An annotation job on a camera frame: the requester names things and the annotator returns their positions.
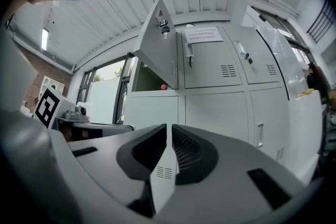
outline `black vent grille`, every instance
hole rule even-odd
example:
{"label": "black vent grille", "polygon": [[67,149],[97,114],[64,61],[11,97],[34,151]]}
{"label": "black vent grille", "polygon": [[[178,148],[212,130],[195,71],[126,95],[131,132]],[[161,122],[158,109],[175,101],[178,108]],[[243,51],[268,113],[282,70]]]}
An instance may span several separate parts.
{"label": "black vent grille", "polygon": [[150,171],[155,169],[167,146],[163,137],[154,135],[133,149],[133,157]]}
{"label": "black vent grille", "polygon": [[282,149],[278,150],[277,151],[277,156],[276,156],[276,161],[279,161],[282,159],[282,157],[284,156],[284,151],[285,151],[285,148],[283,147]]}
{"label": "black vent grille", "polygon": [[270,75],[276,75],[277,74],[274,65],[266,65],[266,67],[267,67],[268,73]]}
{"label": "black vent grille", "polygon": [[220,66],[220,69],[222,70],[223,78],[237,76],[234,65]]}
{"label": "black vent grille", "polygon": [[180,172],[201,159],[201,146],[176,129],[173,129],[173,149]]}
{"label": "black vent grille", "polygon": [[172,138],[180,169],[175,178],[175,185],[201,182],[218,162],[216,147],[208,140],[176,124],[172,125]]}
{"label": "black vent grille", "polygon": [[165,179],[172,179],[172,169],[162,167],[162,166],[158,166],[156,168],[156,175],[157,175],[157,177],[161,177],[161,178],[165,178]]}

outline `ceiling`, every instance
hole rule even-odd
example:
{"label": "ceiling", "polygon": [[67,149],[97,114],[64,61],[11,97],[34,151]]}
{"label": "ceiling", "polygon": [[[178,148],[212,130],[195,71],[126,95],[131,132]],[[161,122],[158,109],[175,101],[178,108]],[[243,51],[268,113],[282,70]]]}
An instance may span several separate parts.
{"label": "ceiling", "polygon": [[[155,0],[80,0],[60,7],[26,4],[14,16],[18,43],[55,59],[68,70],[104,50],[110,41],[141,27]],[[221,15],[221,20],[243,19],[248,0],[164,0],[174,18],[203,14]],[[49,30],[47,51],[40,49],[42,29]]]}

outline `yellow object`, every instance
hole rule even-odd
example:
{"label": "yellow object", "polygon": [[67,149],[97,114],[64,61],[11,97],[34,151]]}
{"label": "yellow object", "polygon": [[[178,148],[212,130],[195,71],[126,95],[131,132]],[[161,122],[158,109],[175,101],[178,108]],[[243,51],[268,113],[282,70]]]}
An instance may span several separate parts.
{"label": "yellow object", "polygon": [[315,89],[308,89],[307,91],[301,93],[301,94],[298,94],[296,97],[301,97],[303,95],[307,95],[307,94],[310,94],[312,91],[314,91]]}

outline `open cabinet door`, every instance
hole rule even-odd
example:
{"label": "open cabinet door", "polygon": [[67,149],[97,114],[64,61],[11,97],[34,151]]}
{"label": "open cabinet door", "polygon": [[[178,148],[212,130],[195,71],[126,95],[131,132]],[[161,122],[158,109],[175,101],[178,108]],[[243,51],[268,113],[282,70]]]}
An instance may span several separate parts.
{"label": "open cabinet door", "polygon": [[[164,38],[162,29],[166,26],[169,27],[170,31]],[[177,89],[176,29],[163,0],[156,0],[147,15],[133,54],[171,88]]]}

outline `metal locker cabinet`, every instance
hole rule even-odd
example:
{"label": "metal locker cabinet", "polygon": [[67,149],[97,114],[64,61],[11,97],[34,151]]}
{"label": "metal locker cabinet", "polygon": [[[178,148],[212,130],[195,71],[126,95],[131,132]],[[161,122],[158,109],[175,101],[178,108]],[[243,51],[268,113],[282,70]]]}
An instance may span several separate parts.
{"label": "metal locker cabinet", "polygon": [[185,102],[185,125],[248,142],[244,92],[187,95]]}
{"label": "metal locker cabinet", "polygon": [[[161,33],[160,22],[168,21],[167,39]],[[145,63],[171,88],[177,89],[176,30],[163,0],[156,0],[141,28],[133,54]]]}
{"label": "metal locker cabinet", "polygon": [[[255,29],[233,24],[227,24],[223,28],[239,55],[248,84],[282,80],[273,54]],[[253,63],[244,59],[242,53],[248,53]]]}
{"label": "metal locker cabinet", "polygon": [[141,129],[162,123],[178,123],[179,98],[131,97],[125,107],[125,125]]}
{"label": "metal locker cabinet", "polygon": [[187,89],[241,85],[240,75],[228,41],[223,36],[223,30],[219,27],[217,29],[224,41],[193,44],[192,67],[189,66],[188,59],[183,57]]}
{"label": "metal locker cabinet", "polygon": [[283,162],[289,140],[289,109],[284,88],[250,91],[255,146]]}

